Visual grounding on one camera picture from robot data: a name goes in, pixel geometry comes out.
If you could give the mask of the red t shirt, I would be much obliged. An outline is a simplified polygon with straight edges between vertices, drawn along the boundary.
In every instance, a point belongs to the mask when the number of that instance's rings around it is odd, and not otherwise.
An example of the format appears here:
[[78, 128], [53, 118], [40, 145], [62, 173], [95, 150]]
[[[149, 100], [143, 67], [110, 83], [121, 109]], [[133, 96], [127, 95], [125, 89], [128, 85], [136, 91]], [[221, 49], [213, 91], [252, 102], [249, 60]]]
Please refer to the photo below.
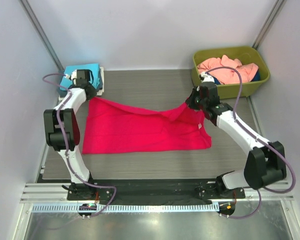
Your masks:
[[212, 139], [205, 116], [185, 103], [155, 111], [93, 98], [88, 105], [82, 153], [122, 154], [205, 150]]

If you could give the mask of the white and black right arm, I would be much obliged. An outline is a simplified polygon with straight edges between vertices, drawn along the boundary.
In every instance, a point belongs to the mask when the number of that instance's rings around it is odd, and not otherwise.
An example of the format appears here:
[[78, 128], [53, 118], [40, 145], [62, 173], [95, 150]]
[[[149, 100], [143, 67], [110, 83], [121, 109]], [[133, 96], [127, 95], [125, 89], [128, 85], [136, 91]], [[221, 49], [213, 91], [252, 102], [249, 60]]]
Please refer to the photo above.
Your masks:
[[278, 141], [270, 142], [243, 122], [229, 104], [220, 101], [213, 82], [202, 82], [193, 88], [185, 103], [190, 109], [202, 111], [205, 118], [227, 133], [246, 155], [242, 170], [216, 178], [219, 192], [244, 187], [259, 190], [287, 177], [284, 146]]

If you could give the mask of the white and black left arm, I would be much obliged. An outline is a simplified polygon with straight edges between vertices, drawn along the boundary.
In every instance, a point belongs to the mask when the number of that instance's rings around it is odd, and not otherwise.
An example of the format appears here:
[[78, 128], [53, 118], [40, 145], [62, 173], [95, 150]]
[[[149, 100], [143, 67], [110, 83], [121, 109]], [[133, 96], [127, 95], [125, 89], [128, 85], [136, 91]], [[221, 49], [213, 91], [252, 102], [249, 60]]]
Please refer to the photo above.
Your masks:
[[71, 74], [63, 74], [70, 80], [69, 87], [58, 105], [46, 109], [43, 113], [45, 139], [64, 160], [70, 173], [70, 185], [62, 188], [68, 191], [68, 200], [91, 200], [97, 190], [93, 187], [93, 178], [83, 162], [79, 148], [81, 134], [76, 113], [81, 105], [96, 96], [97, 90], [92, 85], [94, 76], [89, 69], [76, 69]]

